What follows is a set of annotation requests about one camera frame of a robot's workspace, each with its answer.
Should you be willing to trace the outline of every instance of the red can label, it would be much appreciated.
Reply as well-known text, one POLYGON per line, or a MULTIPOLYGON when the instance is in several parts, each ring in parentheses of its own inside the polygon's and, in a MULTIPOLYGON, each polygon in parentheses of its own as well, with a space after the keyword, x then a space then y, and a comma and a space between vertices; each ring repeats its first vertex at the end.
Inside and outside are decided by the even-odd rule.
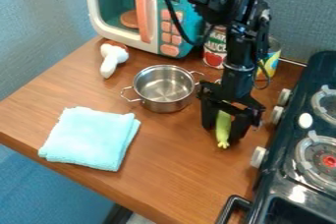
POLYGON ((204 44, 203 61, 210 67, 223 69, 226 55, 226 29, 216 27, 204 44))

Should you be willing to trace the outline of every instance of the metal pan handle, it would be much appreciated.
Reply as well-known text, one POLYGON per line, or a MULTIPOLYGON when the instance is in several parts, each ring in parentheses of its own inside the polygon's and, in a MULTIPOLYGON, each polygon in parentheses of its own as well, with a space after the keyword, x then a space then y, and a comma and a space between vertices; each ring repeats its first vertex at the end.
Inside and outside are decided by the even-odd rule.
POLYGON ((189 71, 189 74, 191 74, 191 75, 193 75, 193 74, 198 74, 198 75, 200 75, 200 76, 205 76, 205 74, 204 73, 202 73, 202 72, 198 72, 198 71, 189 71))
POLYGON ((128 97, 126 97, 124 95, 125 91, 128 90, 128 89, 131 89, 133 88, 132 86, 127 86, 127 87, 124 87, 121 91, 120 91, 120 96, 123 97, 125 100, 127 100, 128 102, 139 102, 139 101, 142 101, 142 99, 138 98, 138 99, 129 99, 128 97))

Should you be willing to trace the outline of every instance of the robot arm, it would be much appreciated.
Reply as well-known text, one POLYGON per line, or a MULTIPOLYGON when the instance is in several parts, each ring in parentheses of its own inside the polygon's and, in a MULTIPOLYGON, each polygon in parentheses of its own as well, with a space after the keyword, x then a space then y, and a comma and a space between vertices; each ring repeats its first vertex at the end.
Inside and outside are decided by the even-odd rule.
MULTIPOLYGON (((165 0, 173 22, 185 41, 169 0, 165 0)), ((260 126, 264 106, 251 97, 257 67, 266 74, 260 60, 267 56, 269 7, 263 0, 189 0, 211 25, 227 27, 227 58, 221 84, 200 82, 202 125, 214 128, 219 110, 235 117, 229 143, 243 138, 250 126, 260 126), (241 109, 232 105, 240 103, 241 109)))

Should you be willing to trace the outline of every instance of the folded cloth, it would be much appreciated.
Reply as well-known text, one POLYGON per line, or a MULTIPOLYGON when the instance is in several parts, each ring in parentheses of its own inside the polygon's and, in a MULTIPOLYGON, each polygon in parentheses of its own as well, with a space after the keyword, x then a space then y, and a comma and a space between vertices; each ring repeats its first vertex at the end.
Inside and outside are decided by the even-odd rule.
POLYGON ((116 172, 139 126, 133 113, 66 108, 38 155, 50 162, 116 172))

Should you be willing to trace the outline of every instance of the wooden table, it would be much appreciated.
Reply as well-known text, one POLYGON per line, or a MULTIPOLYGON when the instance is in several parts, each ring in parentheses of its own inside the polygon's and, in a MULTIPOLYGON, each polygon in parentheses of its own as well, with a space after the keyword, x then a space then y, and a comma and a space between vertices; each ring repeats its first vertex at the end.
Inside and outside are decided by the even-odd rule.
MULTIPOLYGON (((200 125, 196 99, 181 112, 155 114, 119 95, 137 72, 155 64, 201 71, 210 81, 219 79, 221 71, 205 67, 199 52, 174 60, 130 49, 130 60, 106 81, 98 72, 102 41, 98 37, 88 42, 3 100, 0 143, 157 223, 213 223, 230 195, 251 197, 256 170, 250 168, 250 158, 256 146, 265 145, 271 127, 250 130, 240 144, 221 150, 200 125), (74 106, 133 112, 141 120, 118 173, 49 163, 37 156, 63 109, 74 106)), ((301 70, 281 63, 271 86, 253 93, 267 106, 265 120, 280 90, 294 86, 301 70)))

